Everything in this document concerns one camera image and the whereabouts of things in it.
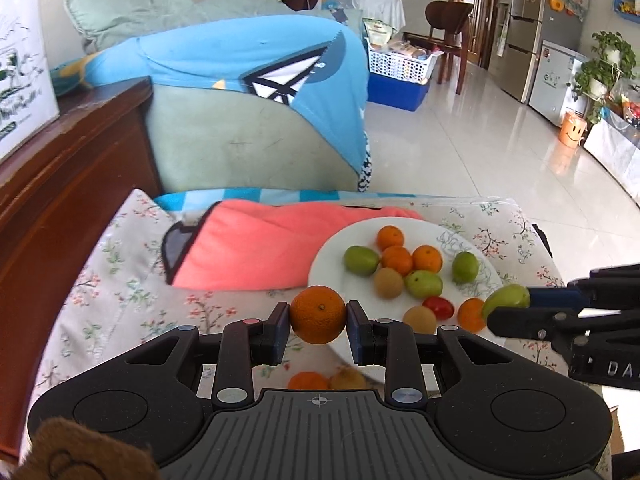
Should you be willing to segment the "orange top pile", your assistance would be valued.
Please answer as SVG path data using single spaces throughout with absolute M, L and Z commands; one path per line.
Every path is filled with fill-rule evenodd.
M 317 372 L 299 372 L 288 381 L 293 390 L 330 390 L 329 379 Z

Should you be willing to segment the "white milk carton box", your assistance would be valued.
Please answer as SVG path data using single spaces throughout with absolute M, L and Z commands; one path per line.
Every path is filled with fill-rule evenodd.
M 60 110 L 44 47 L 39 0 L 1 0 L 0 157 L 7 159 Z

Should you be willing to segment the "silver refrigerator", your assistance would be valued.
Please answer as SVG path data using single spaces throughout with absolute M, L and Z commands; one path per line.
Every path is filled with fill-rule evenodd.
M 590 0 L 510 0 L 499 72 L 503 91 L 525 103 L 533 89 L 544 40 L 575 51 Z

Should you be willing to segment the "small orange plate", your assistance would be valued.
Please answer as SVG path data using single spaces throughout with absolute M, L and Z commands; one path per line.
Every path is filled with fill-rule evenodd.
M 397 226 L 383 226 L 376 234 L 376 246 L 381 252 L 405 244 L 405 235 Z
M 383 250 L 381 266 L 393 269 L 401 276 L 408 275 L 413 270 L 413 258 L 411 252 L 404 246 L 390 246 Z

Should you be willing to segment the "potted green plant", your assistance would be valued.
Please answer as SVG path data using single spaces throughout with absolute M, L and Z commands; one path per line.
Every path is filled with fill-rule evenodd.
M 631 44 L 620 32 L 594 32 L 592 57 L 579 67 L 574 76 L 573 96 L 583 96 L 589 103 L 585 112 L 588 125 L 595 125 L 601 117 L 606 98 L 622 79 L 638 75 L 637 58 Z

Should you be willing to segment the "red cherry tomato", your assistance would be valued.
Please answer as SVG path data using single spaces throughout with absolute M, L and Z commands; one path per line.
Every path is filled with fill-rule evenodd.
M 422 306 L 430 309 L 439 321 L 446 321 L 454 316 L 454 305 L 441 296 L 426 298 L 422 302 Z

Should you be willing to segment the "pale green sofa cushion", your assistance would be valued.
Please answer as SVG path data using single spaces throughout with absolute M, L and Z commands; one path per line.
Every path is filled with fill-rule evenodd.
M 134 78 L 168 192 L 198 188 L 364 191 L 368 60 L 357 11 L 278 0 L 64 0 L 83 58 L 55 92 Z

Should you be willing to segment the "small orange far plate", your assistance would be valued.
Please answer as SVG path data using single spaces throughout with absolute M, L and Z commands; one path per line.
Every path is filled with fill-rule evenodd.
M 397 226 L 383 226 L 376 234 L 376 246 L 381 252 L 405 244 L 405 235 Z

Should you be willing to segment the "green jujube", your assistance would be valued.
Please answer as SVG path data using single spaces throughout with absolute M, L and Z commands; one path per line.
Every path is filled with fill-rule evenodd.
M 424 270 L 410 272 L 405 277 L 407 292 L 416 299 L 426 299 L 442 294 L 442 279 L 437 273 Z
M 480 263 L 472 252 L 459 252 L 451 266 L 452 280 L 457 284 L 469 284 L 476 280 Z
M 509 284 L 495 290 L 484 302 L 482 317 L 488 319 L 497 308 L 523 308 L 530 305 L 530 293 L 527 287 Z
M 343 256 L 343 263 L 347 271 L 358 276 L 370 276 L 378 268 L 380 255 L 366 246 L 350 246 Z

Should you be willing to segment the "brown plush toy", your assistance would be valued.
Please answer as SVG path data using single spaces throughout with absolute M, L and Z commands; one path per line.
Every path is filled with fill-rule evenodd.
M 12 479 L 160 479 L 151 453 L 53 417 L 32 437 L 32 448 Z

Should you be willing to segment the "blue printed blanket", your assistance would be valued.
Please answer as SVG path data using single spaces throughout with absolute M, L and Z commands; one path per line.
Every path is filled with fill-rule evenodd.
M 280 103 L 360 173 L 368 58 L 347 26 L 299 13 L 230 18 L 127 39 L 51 70 L 65 96 L 129 79 L 234 91 Z

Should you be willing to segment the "brown kiwi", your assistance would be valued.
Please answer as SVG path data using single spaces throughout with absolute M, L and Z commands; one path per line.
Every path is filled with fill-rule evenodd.
M 329 386 L 331 390 L 361 390 L 369 384 L 356 368 L 343 366 L 329 378 Z
M 402 322 L 409 325 L 415 333 L 425 335 L 434 334 L 438 325 L 435 313 L 424 306 L 415 306 L 407 310 Z
M 397 298 L 404 290 L 404 278 L 393 268 L 381 268 L 374 274 L 375 293 L 382 299 Z

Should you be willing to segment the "houndstooth sofa cover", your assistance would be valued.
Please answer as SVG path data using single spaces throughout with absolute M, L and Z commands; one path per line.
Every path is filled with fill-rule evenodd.
M 358 177 L 358 191 L 360 193 L 367 192 L 372 178 L 373 164 L 370 148 L 369 136 L 366 132 L 363 133 L 364 139 L 364 161 L 360 168 Z

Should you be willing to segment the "green jujube bottom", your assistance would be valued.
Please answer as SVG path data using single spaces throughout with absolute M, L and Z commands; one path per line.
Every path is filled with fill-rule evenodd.
M 497 308 L 523 308 L 530 305 L 530 293 L 527 287 L 509 284 L 495 290 L 484 302 L 482 317 L 488 319 Z

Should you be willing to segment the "orange pile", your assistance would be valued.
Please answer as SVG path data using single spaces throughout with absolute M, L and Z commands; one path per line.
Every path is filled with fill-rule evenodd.
M 290 321 L 294 333 L 307 344 L 328 344 L 344 330 L 346 304 L 332 288 L 310 286 L 292 300 Z
M 458 325 L 470 333 L 477 334 L 486 327 L 483 318 L 484 301 L 480 298 L 469 298 L 460 304 L 457 312 Z
M 293 390 L 330 390 L 329 379 L 317 372 L 299 372 L 288 381 Z

